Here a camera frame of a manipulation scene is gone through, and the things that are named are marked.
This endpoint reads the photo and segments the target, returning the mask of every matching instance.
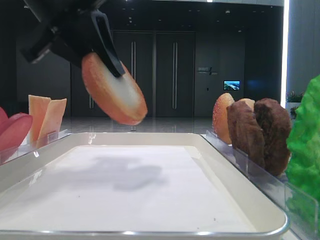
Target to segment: tray rim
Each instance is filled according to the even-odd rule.
[[[77,135],[87,135],[87,134],[97,134],[97,135],[104,135],[104,134],[116,134],[116,135],[194,135],[200,136],[203,141],[208,143],[212,148],[214,148],[227,162],[226,159],[221,152],[213,146],[202,134],[192,133],[192,132],[79,132],[79,133],[70,133],[60,139],[57,139],[49,144],[36,149],[35,151],[42,149],[42,148],[49,148],[50,145],[58,144],[65,139],[71,138],[72,136]],[[12,161],[19,160],[21,157],[25,157],[26,155],[32,154],[32,152],[28,152],[23,154]],[[239,171],[234,164],[232,167],[235,168],[238,172],[240,172],[250,183],[254,185],[257,190],[259,190],[263,195],[265,195],[261,189],[259,189],[247,176],[245,176],[241,171]],[[265,238],[265,237],[279,237],[290,230],[290,219],[287,213],[279,207],[272,199],[270,199],[267,195],[265,195],[274,205],[276,205],[279,210],[284,214],[285,222],[284,224],[272,231],[266,232],[211,232],[211,231],[166,231],[166,232],[159,232],[159,231],[65,231],[65,230],[5,230],[0,229],[0,236],[10,235],[10,236],[50,236],[50,237],[186,237],[186,238],[199,238],[199,237],[206,237],[206,238]]]

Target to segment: light strip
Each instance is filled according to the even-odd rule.
[[[282,76],[281,76],[281,99],[280,104],[286,107],[287,94],[287,70],[288,70],[288,38],[289,38],[289,10],[290,0],[284,0],[283,11],[283,43],[282,43]]]

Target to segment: plastic holder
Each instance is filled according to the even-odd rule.
[[[298,238],[320,239],[317,200],[290,184],[285,174],[279,177],[269,174],[251,161],[247,154],[227,145],[211,130],[207,130],[205,138],[260,191],[287,213],[290,229]]]
[[[63,131],[60,132],[52,132],[50,134],[48,134],[47,136],[32,142],[32,143],[28,143],[25,145],[20,145],[19,147],[13,147],[13,148],[9,148],[6,149],[4,151],[0,152],[0,165],[6,164],[18,157],[21,157],[25,154],[34,152],[34,154],[36,154],[36,150],[39,148],[42,148],[50,143],[53,143],[59,139],[62,139],[68,135],[70,135],[71,133],[69,132],[68,129],[65,129]]]

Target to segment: floor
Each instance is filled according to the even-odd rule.
[[[212,128],[211,118],[145,118],[137,126],[118,124],[107,117],[66,118],[61,131],[68,129],[71,133],[103,132],[146,132],[146,133],[195,133],[205,134]]]

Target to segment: white paper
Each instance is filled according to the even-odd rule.
[[[251,232],[184,147],[76,147],[13,193],[1,230]]]

